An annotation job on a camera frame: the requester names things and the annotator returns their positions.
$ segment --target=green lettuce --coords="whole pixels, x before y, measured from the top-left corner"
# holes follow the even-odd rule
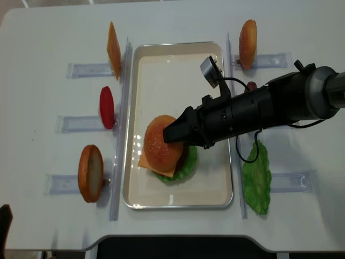
[[[244,163],[242,167],[244,198],[246,203],[256,213],[266,215],[268,205],[271,202],[271,180],[270,162],[266,147],[258,140],[259,156],[254,163]],[[257,155],[257,148],[253,148],[247,160],[254,160]]]
[[[158,179],[160,179],[162,182],[165,182],[165,183],[176,181],[176,180],[183,180],[193,172],[197,158],[198,158],[198,151],[197,151],[196,146],[189,146],[188,156],[184,162],[183,167],[179,171],[175,172],[173,177],[166,177],[164,175],[157,174],[155,172],[153,173],[158,177]]]

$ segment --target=tomato slice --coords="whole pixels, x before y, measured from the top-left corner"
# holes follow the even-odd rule
[[[99,110],[104,128],[111,130],[114,126],[114,100],[108,86],[103,87],[99,99]]]

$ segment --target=hamburger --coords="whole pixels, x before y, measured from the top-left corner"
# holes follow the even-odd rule
[[[149,169],[164,181],[183,179],[194,170],[197,150],[183,142],[165,143],[163,129],[176,119],[169,115],[156,117],[147,127],[138,166]]]

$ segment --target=tray rim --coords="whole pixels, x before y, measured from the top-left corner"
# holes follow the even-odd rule
[[[222,59],[222,73],[224,74],[224,56],[223,56],[223,49],[221,48],[221,46],[219,46],[219,44],[217,44],[216,42],[213,41],[208,41],[208,42],[185,42],[185,43],[162,43],[162,44],[143,44],[140,45],[136,48],[136,50],[134,51],[133,54],[133,62],[132,62],[132,67],[134,67],[134,58],[137,54],[137,52],[144,48],[144,47],[153,47],[153,46],[172,46],[172,45],[188,45],[188,44],[202,44],[202,43],[213,43],[216,44],[219,48],[220,48],[220,53],[221,53],[221,59]],[[129,97],[128,97],[128,117],[127,117],[127,123],[126,123],[126,144],[123,147],[123,152],[124,152],[124,156],[123,156],[123,164],[122,164],[122,177],[121,177],[121,194],[122,194],[122,200],[125,203],[125,205],[131,209],[197,209],[197,208],[225,208],[227,207],[233,200],[233,196],[234,196],[234,191],[233,191],[233,177],[232,177],[232,163],[231,163],[231,151],[230,151],[230,139],[227,139],[227,150],[229,153],[229,162],[230,162],[230,177],[231,177],[231,188],[232,188],[232,193],[231,193],[231,197],[229,199],[229,201],[223,205],[139,205],[139,206],[135,206],[135,205],[131,205],[128,204],[125,200],[124,197],[124,187],[123,185],[125,184],[125,172],[126,172],[126,158],[127,158],[127,145],[128,145],[128,132],[129,132],[129,121],[130,121],[130,116],[131,114],[131,106],[132,106],[132,91],[133,91],[133,85],[134,85],[134,70],[132,68],[132,83],[130,86],[130,90],[129,90]]]

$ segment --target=black cable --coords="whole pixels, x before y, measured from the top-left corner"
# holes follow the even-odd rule
[[[241,158],[241,160],[242,160],[243,162],[245,162],[245,163],[254,163],[254,162],[257,160],[257,158],[259,157],[258,134],[259,134],[260,132],[262,132],[262,131],[263,131],[263,129],[261,128],[260,130],[258,130],[258,131],[255,132],[254,141],[255,141],[255,145],[257,146],[257,155],[256,155],[256,157],[254,158],[254,160],[251,160],[251,161],[248,161],[248,160],[244,159],[244,158],[241,156],[241,154],[240,154],[240,152],[239,152],[239,150],[238,150],[238,144],[237,144],[237,143],[238,143],[238,136],[236,136],[236,152],[237,152],[239,158]]]
[[[313,122],[313,123],[310,123],[310,124],[307,124],[307,125],[293,125],[293,124],[290,124],[288,126],[292,127],[292,128],[309,128],[309,127],[312,127],[312,126],[317,125],[319,123],[322,123],[323,121],[325,121],[325,120],[318,120],[316,122]]]
[[[236,81],[236,82],[238,82],[238,83],[240,83],[241,85],[243,85],[244,86],[244,88],[246,88],[247,89],[247,91],[250,91],[250,89],[248,88],[248,86],[244,83],[244,82],[242,82],[241,80],[239,80],[239,79],[237,79],[237,78],[234,78],[234,77],[223,77],[223,78],[216,78],[215,80],[217,80],[217,81],[220,81],[220,80],[230,80],[230,81]]]

